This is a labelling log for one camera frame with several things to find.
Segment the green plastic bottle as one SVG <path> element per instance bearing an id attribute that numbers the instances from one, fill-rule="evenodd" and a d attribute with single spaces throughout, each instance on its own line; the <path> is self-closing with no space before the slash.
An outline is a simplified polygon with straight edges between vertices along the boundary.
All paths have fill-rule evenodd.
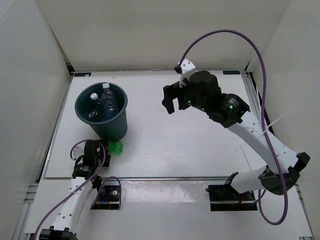
<path id="1" fill-rule="evenodd" d="M 121 141 L 108 141 L 108 154 L 121 155 L 123 153 L 123 143 Z"/>

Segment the blue label bottle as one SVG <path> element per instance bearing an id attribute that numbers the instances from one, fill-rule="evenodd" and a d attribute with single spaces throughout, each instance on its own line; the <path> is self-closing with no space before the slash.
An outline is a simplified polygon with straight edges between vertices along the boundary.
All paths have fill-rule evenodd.
<path id="1" fill-rule="evenodd" d="M 100 110 L 98 107 L 93 107 L 88 113 L 88 120 L 91 122 L 99 122 L 101 119 Z"/>
<path id="2" fill-rule="evenodd" d="M 94 102 L 94 106 L 93 107 L 98 107 L 99 108 L 100 118 L 103 120 L 104 117 L 105 117 L 105 108 L 104 108 L 102 100 L 99 98 L 98 94 L 95 93 L 95 92 L 90 95 L 90 98 Z"/>

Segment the clear plastic bottle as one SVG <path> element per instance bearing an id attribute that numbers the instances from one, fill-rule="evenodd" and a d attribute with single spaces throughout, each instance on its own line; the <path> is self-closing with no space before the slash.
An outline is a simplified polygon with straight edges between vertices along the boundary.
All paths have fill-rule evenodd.
<path id="1" fill-rule="evenodd" d="M 105 120 L 111 120 L 119 113 L 117 99 L 108 82 L 102 84 L 101 100 L 104 107 Z"/>

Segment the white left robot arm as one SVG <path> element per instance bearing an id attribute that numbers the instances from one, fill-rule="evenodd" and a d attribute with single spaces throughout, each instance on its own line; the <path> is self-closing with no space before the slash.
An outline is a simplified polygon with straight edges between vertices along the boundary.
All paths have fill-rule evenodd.
<path id="1" fill-rule="evenodd" d="M 74 167 L 68 194 L 42 218 L 34 239 L 79 240 L 82 220 L 105 194 L 99 173 L 109 165 L 109 141 L 82 140 L 71 148 L 70 157 Z"/>

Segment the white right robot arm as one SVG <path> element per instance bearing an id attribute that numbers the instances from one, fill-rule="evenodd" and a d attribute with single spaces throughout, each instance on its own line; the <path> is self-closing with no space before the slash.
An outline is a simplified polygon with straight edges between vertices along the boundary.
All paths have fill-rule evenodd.
<path id="1" fill-rule="evenodd" d="M 180 110 L 194 107 L 206 113 L 209 119 L 243 139 L 266 163 L 260 169 L 235 172 L 228 178 L 222 193 L 230 200 L 256 190 L 283 195 L 281 180 L 290 189 L 310 161 L 307 153 L 289 149 L 268 130 L 263 130 L 249 105 L 236 94 L 223 93 L 217 77 L 206 70 L 193 73 L 182 83 L 165 86 L 163 94 L 162 105 L 169 114 L 175 111 L 174 99 L 178 100 Z"/>

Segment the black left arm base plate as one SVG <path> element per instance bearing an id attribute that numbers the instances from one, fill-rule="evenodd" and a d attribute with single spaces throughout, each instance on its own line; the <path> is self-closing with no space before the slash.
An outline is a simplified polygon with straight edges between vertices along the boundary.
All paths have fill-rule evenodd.
<path id="1" fill-rule="evenodd" d="M 117 181 L 107 181 L 102 188 L 98 199 L 91 207 L 92 210 L 119 210 L 122 192 Z"/>

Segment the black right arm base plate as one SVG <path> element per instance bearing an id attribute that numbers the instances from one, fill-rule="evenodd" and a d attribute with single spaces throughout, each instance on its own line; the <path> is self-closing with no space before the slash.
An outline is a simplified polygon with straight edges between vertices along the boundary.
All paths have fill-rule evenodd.
<path id="1" fill-rule="evenodd" d="M 230 185 L 209 185 L 205 191 L 209 194 L 211 212 L 257 211 L 253 191 L 238 193 Z"/>

